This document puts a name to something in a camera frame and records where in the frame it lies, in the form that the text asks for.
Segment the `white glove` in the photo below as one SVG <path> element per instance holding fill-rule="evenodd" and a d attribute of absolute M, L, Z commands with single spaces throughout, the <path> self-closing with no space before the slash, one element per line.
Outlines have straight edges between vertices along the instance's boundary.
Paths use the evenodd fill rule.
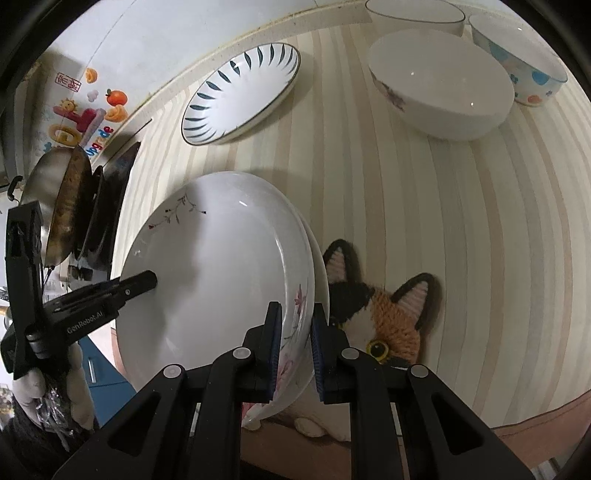
<path fill-rule="evenodd" d="M 68 349 L 71 369 L 66 375 L 66 393 L 71 403 L 72 419 L 86 430 L 92 430 L 95 420 L 95 405 L 90 396 L 82 368 L 82 348 L 74 343 Z M 32 368 L 26 375 L 12 382 L 14 398 L 27 416 L 40 426 L 35 409 L 37 399 L 46 392 L 45 377 L 38 368 Z"/>

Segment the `yellow eye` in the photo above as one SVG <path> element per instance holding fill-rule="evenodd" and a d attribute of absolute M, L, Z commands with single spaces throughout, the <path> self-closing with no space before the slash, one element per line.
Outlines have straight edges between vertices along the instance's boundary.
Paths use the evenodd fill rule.
<path fill-rule="evenodd" d="M 365 351 L 373 356 L 378 362 L 382 363 L 387 359 L 390 348 L 383 340 L 372 340 L 368 343 L 367 347 L 365 347 Z"/>

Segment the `wok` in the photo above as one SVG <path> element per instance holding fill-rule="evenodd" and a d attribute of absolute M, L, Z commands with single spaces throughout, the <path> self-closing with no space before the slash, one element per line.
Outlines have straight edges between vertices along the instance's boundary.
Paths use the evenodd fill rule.
<path fill-rule="evenodd" d="M 80 213 L 87 208 L 91 176 L 90 160 L 79 145 L 54 147 L 33 168 L 21 203 L 38 200 L 41 206 L 41 260 L 45 267 L 62 263 L 84 230 L 84 215 Z M 20 180 L 20 176 L 12 179 L 8 188 L 10 200 L 14 199 Z"/>

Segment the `beige striped surface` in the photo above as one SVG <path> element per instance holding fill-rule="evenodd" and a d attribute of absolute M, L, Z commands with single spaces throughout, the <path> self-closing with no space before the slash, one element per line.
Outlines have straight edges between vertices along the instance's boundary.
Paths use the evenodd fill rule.
<path fill-rule="evenodd" d="M 491 427 L 591 387 L 591 105 L 570 78 L 545 106 L 515 104 L 474 142 L 406 126 L 374 88 L 371 24 L 288 38 L 303 54 L 294 92 L 239 141 L 180 135 L 200 82 L 157 112 L 121 212 L 118 275 L 142 224 L 192 178 L 255 173 L 309 220 L 322 248 L 355 244 L 367 282 L 395 290 L 428 271 L 443 301 L 424 362 Z"/>

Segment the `cat plush toy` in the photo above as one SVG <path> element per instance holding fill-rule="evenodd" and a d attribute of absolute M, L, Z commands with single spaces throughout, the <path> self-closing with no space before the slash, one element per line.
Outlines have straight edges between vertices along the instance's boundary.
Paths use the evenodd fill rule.
<path fill-rule="evenodd" d="M 334 241 L 323 258 L 329 281 L 329 323 L 345 331 L 352 347 L 367 352 L 382 365 L 408 367 L 416 363 L 421 329 L 436 306 L 435 277 L 421 273 L 391 294 L 361 280 L 350 243 Z M 328 433 L 338 441 L 351 440 L 349 405 L 321 403 L 314 379 L 277 420 L 308 437 Z"/>

